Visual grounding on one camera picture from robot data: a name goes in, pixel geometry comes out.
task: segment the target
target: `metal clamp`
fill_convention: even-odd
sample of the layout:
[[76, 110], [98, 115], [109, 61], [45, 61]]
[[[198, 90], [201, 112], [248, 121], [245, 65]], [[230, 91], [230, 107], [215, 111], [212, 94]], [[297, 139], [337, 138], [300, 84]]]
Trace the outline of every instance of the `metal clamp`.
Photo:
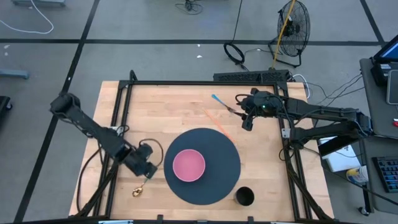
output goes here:
[[112, 126], [109, 128], [115, 130], [118, 135], [121, 135], [124, 132], [125, 127], [124, 126]]
[[156, 224], [163, 224], [163, 215], [157, 215]]
[[254, 224], [254, 218], [248, 217], [248, 224]]
[[290, 138], [290, 128], [282, 128], [282, 137]]

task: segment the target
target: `black cup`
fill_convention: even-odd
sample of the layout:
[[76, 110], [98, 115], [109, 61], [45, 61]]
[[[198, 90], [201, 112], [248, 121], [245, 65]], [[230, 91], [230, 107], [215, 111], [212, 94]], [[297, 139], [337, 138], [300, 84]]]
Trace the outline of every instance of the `black cup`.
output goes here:
[[254, 193], [249, 187], [241, 187], [235, 193], [235, 201], [240, 205], [249, 206], [254, 201]]

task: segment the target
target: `yellow object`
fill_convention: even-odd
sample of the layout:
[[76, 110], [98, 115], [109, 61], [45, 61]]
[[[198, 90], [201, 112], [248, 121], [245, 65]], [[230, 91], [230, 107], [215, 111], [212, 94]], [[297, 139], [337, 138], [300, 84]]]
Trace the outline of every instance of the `yellow object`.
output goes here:
[[347, 170], [346, 176], [349, 181], [354, 183], [365, 183], [369, 181], [366, 166]]
[[136, 188], [136, 189], [134, 189], [134, 190], [132, 191], [132, 196], [133, 196], [133, 197], [138, 197], [138, 196], [141, 195], [141, 193], [144, 191], [143, 186], [144, 186], [144, 184], [145, 184], [148, 180], [149, 180], [149, 179], [146, 178], [146, 179], [144, 180], [144, 182], [141, 184], [140, 187], [138, 187], [138, 188]]
[[285, 22], [284, 22], [284, 26], [280, 30], [279, 37], [278, 37], [278, 43], [276, 45], [276, 52], [275, 52], [275, 56], [274, 56], [274, 61], [272, 62], [272, 68], [274, 68], [274, 66], [275, 66], [276, 56], [278, 55], [278, 51], [279, 51], [280, 40], [282, 38], [282, 34], [284, 33], [284, 30], [285, 30], [285, 27], [286, 27], [286, 24], [287, 24], [287, 20], [289, 19], [290, 13], [292, 13], [292, 9], [293, 9], [293, 6], [294, 6], [295, 2], [296, 2], [296, 0], [292, 0], [292, 3], [290, 4], [289, 11], [287, 12], [287, 16], [286, 16], [286, 19], [285, 19]]

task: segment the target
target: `orange stick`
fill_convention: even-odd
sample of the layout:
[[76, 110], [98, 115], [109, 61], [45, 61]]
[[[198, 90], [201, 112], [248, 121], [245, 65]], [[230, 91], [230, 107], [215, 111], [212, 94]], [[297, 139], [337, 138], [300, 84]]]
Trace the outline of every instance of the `orange stick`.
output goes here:
[[229, 138], [234, 144], [236, 144], [236, 141], [224, 130], [224, 128], [220, 125], [220, 123], [205, 109], [203, 109], [204, 112], [207, 114], [207, 116], [217, 125], [217, 127], [221, 130], [224, 135]]

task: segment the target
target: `electric fan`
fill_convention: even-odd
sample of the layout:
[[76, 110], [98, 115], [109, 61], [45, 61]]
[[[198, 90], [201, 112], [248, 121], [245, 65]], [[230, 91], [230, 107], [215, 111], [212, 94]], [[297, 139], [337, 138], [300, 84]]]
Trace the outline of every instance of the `electric fan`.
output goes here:
[[[291, 4], [294, 4], [293, 9], [290, 15], [288, 15]], [[280, 50], [285, 55], [291, 57], [298, 56], [299, 64], [294, 65], [278, 59], [276, 59], [276, 61], [286, 65], [291, 65], [296, 68], [301, 65], [301, 54], [307, 46], [308, 39], [310, 38], [310, 16], [308, 14], [307, 8], [299, 1], [288, 2], [278, 13], [278, 34], [280, 34], [286, 17], [288, 16], [286, 27], [283, 30], [280, 40]], [[272, 57], [275, 57], [275, 55], [271, 45], [277, 42], [278, 38], [279, 37], [276, 37], [268, 44]]]

